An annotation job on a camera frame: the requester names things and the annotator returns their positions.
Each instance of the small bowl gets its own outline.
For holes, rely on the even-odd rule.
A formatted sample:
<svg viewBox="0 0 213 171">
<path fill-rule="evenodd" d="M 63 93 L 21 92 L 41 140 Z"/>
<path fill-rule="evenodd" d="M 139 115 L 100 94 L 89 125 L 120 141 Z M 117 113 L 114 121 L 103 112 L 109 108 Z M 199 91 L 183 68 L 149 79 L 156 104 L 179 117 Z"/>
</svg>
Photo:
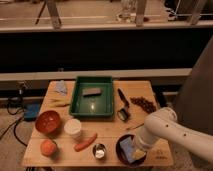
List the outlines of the small bowl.
<svg viewBox="0 0 213 171">
<path fill-rule="evenodd" d="M 49 134 L 54 132 L 60 126 L 60 123 L 60 115 L 54 110 L 48 110 L 38 116 L 35 127 L 39 132 Z"/>
<path fill-rule="evenodd" d="M 130 167 L 138 167 L 139 165 L 141 165 L 144 162 L 144 160 L 146 159 L 146 155 L 139 160 L 135 160 L 133 163 L 129 163 L 127 158 L 126 158 L 124 151 L 122 150 L 122 148 L 120 146 L 120 142 L 123 141 L 124 139 L 128 138 L 128 137 L 131 137 L 131 139 L 133 139 L 134 135 L 126 134 L 126 135 L 124 135 L 124 136 L 122 136 L 118 139 L 118 141 L 116 143 L 116 154 L 117 154 L 118 159 L 123 164 L 130 166 Z"/>
<path fill-rule="evenodd" d="M 106 147 L 103 144 L 96 144 L 92 149 L 92 153 L 96 159 L 104 159 L 106 157 Z"/>
</svg>

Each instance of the green tray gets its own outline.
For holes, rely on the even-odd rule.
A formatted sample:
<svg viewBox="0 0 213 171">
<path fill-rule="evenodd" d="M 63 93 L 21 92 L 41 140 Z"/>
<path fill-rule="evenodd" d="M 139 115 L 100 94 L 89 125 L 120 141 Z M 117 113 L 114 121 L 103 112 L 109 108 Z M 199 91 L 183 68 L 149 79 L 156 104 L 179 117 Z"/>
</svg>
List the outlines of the green tray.
<svg viewBox="0 0 213 171">
<path fill-rule="evenodd" d="M 85 88 L 100 88 L 101 94 L 84 97 L 82 91 Z M 112 77 L 77 77 L 69 112 L 76 118 L 112 117 L 114 113 Z"/>
</svg>

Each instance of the orange fruit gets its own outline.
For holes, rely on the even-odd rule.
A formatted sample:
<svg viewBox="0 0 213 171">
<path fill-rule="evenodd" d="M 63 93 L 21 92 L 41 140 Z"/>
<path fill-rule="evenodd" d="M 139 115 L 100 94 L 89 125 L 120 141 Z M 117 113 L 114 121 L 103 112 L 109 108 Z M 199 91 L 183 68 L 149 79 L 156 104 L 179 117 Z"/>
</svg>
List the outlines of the orange fruit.
<svg viewBox="0 0 213 171">
<path fill-rule="evenodd" d="M 41 143 L 40 150 L 41 154 L 50 157 L 57 151 L 58 147 L 55 141 L 46 139 Z"/>
</svg>

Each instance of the white container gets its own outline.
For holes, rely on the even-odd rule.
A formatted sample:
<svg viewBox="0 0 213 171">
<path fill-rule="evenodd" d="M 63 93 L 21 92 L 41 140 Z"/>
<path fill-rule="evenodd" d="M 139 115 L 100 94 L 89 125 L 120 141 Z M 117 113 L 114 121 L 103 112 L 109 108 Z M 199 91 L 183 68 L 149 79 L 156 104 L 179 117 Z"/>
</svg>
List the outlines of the white container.
<svg viewBox="0 0 213 171">
<path fill-rule="evenodd" d="M 64 125 L 64 131 L 72 138 L 77 139 L 81 136 L 81 122 L 78 119 L 70 119 Z"/>
</svg>

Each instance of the dark background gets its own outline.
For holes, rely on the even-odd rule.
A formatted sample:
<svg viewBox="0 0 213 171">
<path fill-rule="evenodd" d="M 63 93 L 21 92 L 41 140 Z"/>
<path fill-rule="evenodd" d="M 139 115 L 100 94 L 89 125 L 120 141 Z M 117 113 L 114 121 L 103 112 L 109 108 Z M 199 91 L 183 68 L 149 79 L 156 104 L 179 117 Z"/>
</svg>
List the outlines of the dark background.
<svg viewBox="0 0 213 171">
<path fill-rule="evenodd" d="M 193 67 L 212 28 L 0 34 L 0 73 Z"/>
</svg>

